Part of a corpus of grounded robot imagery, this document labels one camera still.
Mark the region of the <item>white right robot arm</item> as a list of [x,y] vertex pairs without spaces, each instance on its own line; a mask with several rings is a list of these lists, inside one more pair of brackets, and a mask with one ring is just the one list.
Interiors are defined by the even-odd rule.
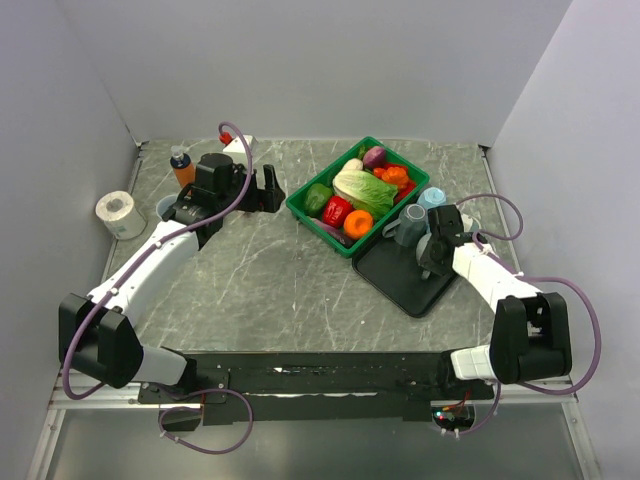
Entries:
[[460,211],[427,211],[430,236],[418,263],[432,275],[465,279],[494,313],[490,342],[454,350],[437,378],[439,391],[459,398],[472,380],[521,384],[560,377],[572,368],[568,311],[558,293],[544,293],[500,263],[483,236],[464,229]]

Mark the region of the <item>white ceramic mug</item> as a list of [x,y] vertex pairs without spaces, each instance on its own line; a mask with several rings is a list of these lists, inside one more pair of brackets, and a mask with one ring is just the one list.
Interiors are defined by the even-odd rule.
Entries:
[[155,207],[156,216],[161,221],[169,220],[174,215],[174,204],[178,199],[177,194],[171,194],[159,200]]

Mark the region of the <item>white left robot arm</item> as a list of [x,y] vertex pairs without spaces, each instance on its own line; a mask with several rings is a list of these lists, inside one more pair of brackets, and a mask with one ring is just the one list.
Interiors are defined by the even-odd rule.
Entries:
[[198,388],[197,363],[178,351],[143,345],[135,324],[157,290],[200,251],[234,211],[275,213],[285,199],[275,168],[263,167],[259,187],[250,165],[222,153],[205,154],[187,184],[162,213],[155,230],[109,279],[85,296],[68,295],[59,306],[59,357],[63,388],[75,399],[68,377],[76,370],[100,386],[162,384],[177,402]]

